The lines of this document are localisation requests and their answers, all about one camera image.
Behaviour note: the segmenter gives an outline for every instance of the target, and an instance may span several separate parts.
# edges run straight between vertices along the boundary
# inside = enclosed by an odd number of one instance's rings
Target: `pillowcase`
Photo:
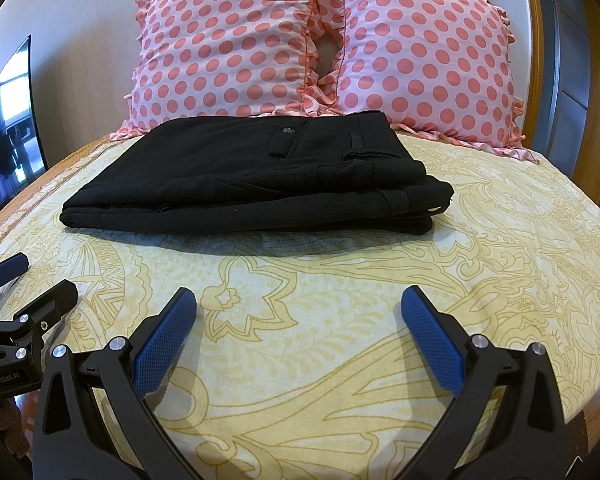
[[[315,0],[136,0],[129,119],[111,138],[202,115],[316,115]]]
[[[321,15],[342,45],[319,83],[324,113],[381,110],[398,131],[534,160],[515,124],[522,101],[502,9],[487,0],[319,2],[336,9]]]

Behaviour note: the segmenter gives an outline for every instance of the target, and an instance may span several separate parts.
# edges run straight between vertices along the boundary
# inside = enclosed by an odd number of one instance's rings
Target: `television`
[[[0,72],[0,209],[48,169],[33,112],[30,42]]]

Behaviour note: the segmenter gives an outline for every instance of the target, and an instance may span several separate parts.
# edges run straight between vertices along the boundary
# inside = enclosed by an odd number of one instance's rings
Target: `bed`
[[[0,290],[0,319],[71,280],[78,306],[46,354],[60,343],[87,351],[129,335],[178,287],[193,290],[193,331],[148,402],[205,478],[392,478],[451,400],[401,320],[400,295],[414,284],[469,333],[519,349],[543,342],[570,420],[600,388],[600,209],[539,153],[531,164],[399,138],[456,191],[420,237],[69,230],[62,203],[138,139],[93,142],[0,213],[0,260],[30,260]],[[463,460],[479,451],[501,393]],[[122,457],[137,463],[105,397],[100,405]],[[35,395],[23,407],[30,429]]]

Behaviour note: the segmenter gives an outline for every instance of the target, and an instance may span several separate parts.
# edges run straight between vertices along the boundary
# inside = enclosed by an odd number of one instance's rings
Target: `bedsheet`
[[[401,320],[400,295],[412,284],[496,345],[542,341],[571,418],[600,386],[600,209],[541,155],[535,165],[400,140],[455,189],[423,236],[67,229],[64,200],[137,139],[105,143],[0,226],[0,259],[30,259],[0,290],[0,319],[72,280],[78,305],[48,334],[45,353],[61,342],[85,351],[130,335],[179,286],[193,290],[192,333],[148,402],[208,479],[392,478],[451,400]],[[98,398],[116,446],[135,462]],[[486,428],[487,416],[464,460]]]

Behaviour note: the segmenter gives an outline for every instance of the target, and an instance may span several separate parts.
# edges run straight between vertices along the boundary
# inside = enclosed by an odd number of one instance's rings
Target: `folded black pants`
[[[381,228],[422,234],[453,191],[379,112],[168,121],[83,186],[69,227],[206,234]]]

